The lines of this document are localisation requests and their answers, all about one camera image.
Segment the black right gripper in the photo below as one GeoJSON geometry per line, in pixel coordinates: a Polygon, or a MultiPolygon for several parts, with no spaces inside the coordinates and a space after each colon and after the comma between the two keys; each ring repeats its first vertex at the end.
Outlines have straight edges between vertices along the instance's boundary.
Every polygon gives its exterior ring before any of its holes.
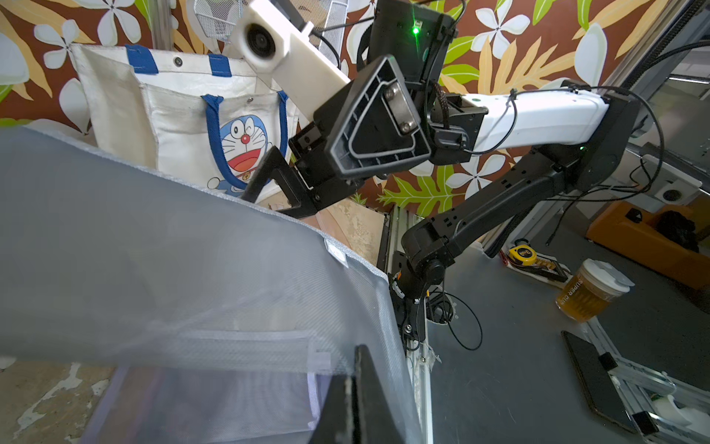
{"type": "Polygon", "coordinates": [[[241,199],[257,203],[273,182],[290,205],[279,213],[308,218],[355,194],[371,177],[425,161],[464,162],[487,111],[438,85],[459,21],[425,2],[378,2],[364,33],[357,78],[290,140],[295,165],[271,147],[241,199]]]}

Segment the purple mesh pouch bottom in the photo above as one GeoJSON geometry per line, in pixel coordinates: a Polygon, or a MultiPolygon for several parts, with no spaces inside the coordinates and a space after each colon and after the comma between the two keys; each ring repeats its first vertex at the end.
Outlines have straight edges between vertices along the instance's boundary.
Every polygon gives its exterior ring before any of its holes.
{"type": "Polygon", "coordinates": [[[316,374],[121,367],[82,443],[307,443],[331,378],[316,374]]]}

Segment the grey mesh pouch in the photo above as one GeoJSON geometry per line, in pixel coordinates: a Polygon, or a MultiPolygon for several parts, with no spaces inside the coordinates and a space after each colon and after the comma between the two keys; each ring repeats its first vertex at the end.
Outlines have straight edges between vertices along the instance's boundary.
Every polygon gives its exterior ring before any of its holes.
{"type": "Polygon", "coordinates": [[[113,366],[350,375],[422,428],[388,278],[298,220],[64,134],[1,132],[1,353],[113,366]]]}

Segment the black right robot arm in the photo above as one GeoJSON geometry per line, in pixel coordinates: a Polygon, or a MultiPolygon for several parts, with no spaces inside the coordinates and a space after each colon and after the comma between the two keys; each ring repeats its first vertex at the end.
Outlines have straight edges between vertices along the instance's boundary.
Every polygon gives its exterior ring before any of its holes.
{"type": "Polygon", "coordinates": [[[254,202],[274,179],[290,202],[288,215],[307,218],[353,195],[371,177],[529,148],[503,177],[402,236],[403,260],[390,294],[405,343],[425,340],[427,292],[469,245],[504,222],[518,223],[541,201],[590,192],[607,179],[643,105],[618,87],[571,81],[498,96],[439,94],[457,25],[418,4],[379,2],[367,59],[354,79],[312,45],[314,26],[288,2],[249,3],[229,37],[308,121],[290,140],[295,163],[269,150],[251,175],[246,201],[254,202]]]}

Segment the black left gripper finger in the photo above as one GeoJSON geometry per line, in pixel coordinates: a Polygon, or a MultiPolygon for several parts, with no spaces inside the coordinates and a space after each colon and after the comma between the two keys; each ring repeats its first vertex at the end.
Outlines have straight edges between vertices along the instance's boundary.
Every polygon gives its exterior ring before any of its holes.
{"type": "Polygon", "coordinates": [[[312,443],[402,443],[369,349],[354,349],[354,373],[332,377],[312,443]]]}

